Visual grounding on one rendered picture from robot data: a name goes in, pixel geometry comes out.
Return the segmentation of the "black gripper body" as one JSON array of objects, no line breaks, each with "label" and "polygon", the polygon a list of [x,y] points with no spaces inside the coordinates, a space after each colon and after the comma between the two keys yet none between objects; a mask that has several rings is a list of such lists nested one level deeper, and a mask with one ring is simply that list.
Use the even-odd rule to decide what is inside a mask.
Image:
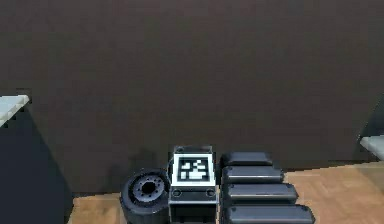
[{"label": "black gripper body", "polygon": [[169,188],[163,169],[142,169],[123,185],[120,205],[127,224],[169,224]]}]

